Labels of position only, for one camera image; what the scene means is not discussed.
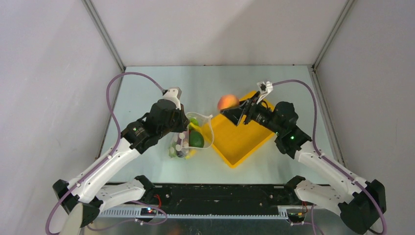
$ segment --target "peach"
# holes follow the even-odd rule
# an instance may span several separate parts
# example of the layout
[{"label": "peach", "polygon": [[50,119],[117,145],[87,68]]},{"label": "peach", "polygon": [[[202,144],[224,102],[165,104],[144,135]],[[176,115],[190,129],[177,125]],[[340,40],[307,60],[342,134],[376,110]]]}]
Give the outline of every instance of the peach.
[{"label": "peach", "polygon": [[218,102],[218,110],[228,109],[239,104],[239,99],[233,94],[222,96]]}]

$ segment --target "white wall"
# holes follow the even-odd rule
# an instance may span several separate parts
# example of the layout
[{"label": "white wall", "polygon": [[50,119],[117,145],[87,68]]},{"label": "white wall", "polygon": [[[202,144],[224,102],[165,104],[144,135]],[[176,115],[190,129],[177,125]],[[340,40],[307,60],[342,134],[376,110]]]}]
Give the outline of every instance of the white wall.
[{"label": "white wall", "polygon": [[123,62],[312,64],[346,0],[95,0]]},{"label": "white wall", "polygon": [[78,0],[1,1],[0,32],[0,234],[45,234],[52,184],[98,154],[119,70]]},{"label": "white wall", "polygon": [[388,234],[413,234],[415,1],[357,1],[318,76],[349,168],[386,187]]}]

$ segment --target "orange tray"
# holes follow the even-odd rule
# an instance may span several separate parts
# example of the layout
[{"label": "orange tray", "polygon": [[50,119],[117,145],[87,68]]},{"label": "orange tray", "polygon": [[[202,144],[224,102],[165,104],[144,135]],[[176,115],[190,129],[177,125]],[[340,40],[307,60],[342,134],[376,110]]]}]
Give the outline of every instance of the orange tray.
[{"label": "orange tray", "polygon": [[[256,91],[252,91],[240,100],[251,98]],[[267,100],[268,107],[274,109]],[[268,141],[274,133],[267,128],[251,121],[248,125],[242,122],[235,126],[225,116],[219,114],[212,121],[215,136],[212,148],[223,158],[230,168],[235,168]]]}]

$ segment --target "white tabletop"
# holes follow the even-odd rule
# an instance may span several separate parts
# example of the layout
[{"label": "white tabletop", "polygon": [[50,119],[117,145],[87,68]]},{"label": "white tabletop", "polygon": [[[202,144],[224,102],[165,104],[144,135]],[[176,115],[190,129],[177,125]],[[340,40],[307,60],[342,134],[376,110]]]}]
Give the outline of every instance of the white tabletop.
[{"label": "white tabletop", "polygon": [[[181,103],[185,112],[197,112],[208,116],[217,115],[217,101],[224,94],[242,97],[257,90],[256,83],[263,80],[278,82],[298,79],[312,87],[307,66],[171,66],[171,67],[127,67],[126,71],[142,72],[154,78],[168,89],[182,89]],[[125,76],[115,105],[115,115],[121,130],[132,121],[149,112],[161,93],[146,78]],[[313,128],[313,102],[307,89],[297,83],[274,87],[267,96],[274,104],[288,101],[294,104],[299,120],[298,126],[311,136]],[[131,161],[120,170],[111,182],[127,182],[138,175],[145,175],[153,183],[204,183],[204,184],[285,184],[292,177],[301,175],[317,184],[327,181],[308,167],[282,155],[274,139],[260,147],[237,168],[229,168],[213,149],[198,152],[189,160],[168,156],[171,134]],[[104,140],[103,151],[116,140],[116,128],[111,121]],[[317,119],[317,144],[327,155],[332,150],[321,113]]]}]

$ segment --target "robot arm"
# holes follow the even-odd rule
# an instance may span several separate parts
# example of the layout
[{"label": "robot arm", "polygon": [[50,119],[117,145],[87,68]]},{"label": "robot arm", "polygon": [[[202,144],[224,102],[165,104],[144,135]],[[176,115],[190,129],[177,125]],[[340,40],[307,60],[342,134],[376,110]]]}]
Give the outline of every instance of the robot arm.
[{"label": "robot arm", "polygon": [[330,184],[328,187],[319,186],[296,176],[285,187],[301,201],[317,204],[339,215],[349,228],[363,234],[380,216],[356,183],[371,194],[382,213],[386,211],[384,186],[377,180],[370,183],[338,162],[330,160],[297,126],[299,116],[292,103],[279,102],[274,110],[263,106],[262,99],[272,91],[269,84],[258,83],[260,91],[251,98],[240,101],[238,107],[222,110],[221,114],[235,125],[239,125],[245,116],[244,124],[253,120],[273,131],[277,135],[275,143],[282,154],[312,168]]},{"label": "robot arm", "polygon": [[[154,187],[144,176],[138,176],[131,182],[103,188],[121,168],[149,147],[156,145],[166,134],[186,130],[189,120],[179,101],[181,93],[178,87],[164,91],[163,99],[153,104],[149,113],[128,124],[121,132],[116,150],[113,151],[114,147],[111,147],[77,177],[68,182],[58,180],[53,185],[59,199],[76,185],[61,205],[67,213],[70,213],[75,205],[83,204],[81,227],[95,220],[100,211],[128,201],[139,200],[147,189]],[[81,178],[92,170],[93,172],[80,182]]]}]

